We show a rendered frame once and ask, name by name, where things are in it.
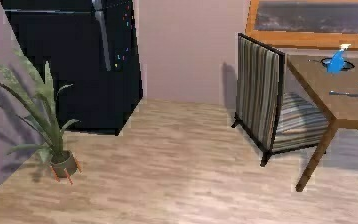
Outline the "brown wooden dining table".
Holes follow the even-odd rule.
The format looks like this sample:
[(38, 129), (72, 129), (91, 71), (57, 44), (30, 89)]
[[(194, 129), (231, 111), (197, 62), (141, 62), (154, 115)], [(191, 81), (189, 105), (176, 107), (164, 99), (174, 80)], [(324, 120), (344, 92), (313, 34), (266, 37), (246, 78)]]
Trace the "brown wooden dining table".
[(353, 69), (332, 75), (326, 72), (321, 56), (287, 56), (289, 70), (328, 121), (328, 127), (296, 185), (297, 192), (304, 190), (336, 132), (340, 128), (358, 130), (358, 58), (351, 62), (355, 64)]

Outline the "striped chair with black frame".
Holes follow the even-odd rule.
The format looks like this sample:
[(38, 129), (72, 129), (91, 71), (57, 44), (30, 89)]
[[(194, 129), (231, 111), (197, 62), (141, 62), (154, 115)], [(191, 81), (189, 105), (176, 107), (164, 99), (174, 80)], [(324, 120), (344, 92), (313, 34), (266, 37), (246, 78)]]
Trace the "striped chair with black frame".
[(328, 122), (321, 110), (284, 90), (286, 55), (247, 35), (238, 35), (238, 78), (234, 126), (241, 126), (262, 152), (273, 155), (315, 147)]

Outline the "black fridge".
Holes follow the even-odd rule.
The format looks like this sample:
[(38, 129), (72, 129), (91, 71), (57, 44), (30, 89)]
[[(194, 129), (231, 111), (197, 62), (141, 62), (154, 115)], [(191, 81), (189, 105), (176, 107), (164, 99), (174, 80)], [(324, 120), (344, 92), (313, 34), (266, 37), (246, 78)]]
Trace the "black fridge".
[(50, 63), (61, 125), (117, 135), (143, 97), (133, 0), (102, 0), (111, 70), (92, 0), (0, 0), (21, 50), (39, 73)]

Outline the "green house plant in pot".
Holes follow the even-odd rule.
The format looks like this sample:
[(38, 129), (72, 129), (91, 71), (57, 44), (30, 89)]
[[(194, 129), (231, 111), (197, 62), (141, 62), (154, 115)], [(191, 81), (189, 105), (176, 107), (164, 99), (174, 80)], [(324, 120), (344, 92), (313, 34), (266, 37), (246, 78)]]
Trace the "green house plant in pot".
[(0, 82), (0, 88), (13, 96), (27, 110), (28, 116), (22, 117), (16, 112), (6, 110), (1, 104), (0, 108), (18, 117), (34, 129), (43, 138), (44, 143), (17, 145), (10, 148), (7, 154), (33, 149), (41, 161), (50, 167), (57, 182), (66, 178), (70, 184), (73, 184), (71, 176), (76, 171), (81, 172), (82, 169), (73, 152), (64, 147), (63, 137), (67, 128), (78, 123), (78, 120), (70, 119), (61, 126), (56, 113), (56, 97), (64, 89), (72, 87), (72, 84), (66, 84), (55, 91), (48, 61), (44, 64), (44, 77), (41, 77), (39, 71), (21, 50), (15, 49), (14, 53), (34, 81), (34, 94), (30, 96), (14, 72), (0, 63), (0, 73), (4, 77), (4, 81)]

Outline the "blue spray bottle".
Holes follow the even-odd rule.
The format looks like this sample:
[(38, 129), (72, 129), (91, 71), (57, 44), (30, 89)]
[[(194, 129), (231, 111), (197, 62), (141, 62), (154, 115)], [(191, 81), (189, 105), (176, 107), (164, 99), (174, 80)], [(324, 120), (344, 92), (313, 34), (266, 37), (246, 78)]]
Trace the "blue spray bottle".
[(343, 53), (350, 47), (350, 44), (341, 44), (339, 50), (332, 56), (331, 62), (328, 64), (327, 72), (336, 74), (342, 70), (344, 65)]

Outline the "grey table knife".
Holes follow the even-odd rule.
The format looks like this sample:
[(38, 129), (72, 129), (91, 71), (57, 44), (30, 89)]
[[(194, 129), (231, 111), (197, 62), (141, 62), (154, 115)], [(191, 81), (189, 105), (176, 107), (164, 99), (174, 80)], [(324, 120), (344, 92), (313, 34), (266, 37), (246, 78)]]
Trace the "grey table knife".
[(358, 97), (358, 93), (349, 93), (349, 92), (337, 92), (337, 91), (329, 91), (329, 95), (342, 95), (348, 97)]

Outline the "wooden framed window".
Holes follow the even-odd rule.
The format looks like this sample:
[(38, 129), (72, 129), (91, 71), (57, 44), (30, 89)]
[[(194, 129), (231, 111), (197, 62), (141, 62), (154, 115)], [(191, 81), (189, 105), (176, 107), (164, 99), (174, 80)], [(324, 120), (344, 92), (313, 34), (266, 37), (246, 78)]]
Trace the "wooden framed window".
[(358, 0), (251, 0), (245, 33), (280, 48), (358, 51)]

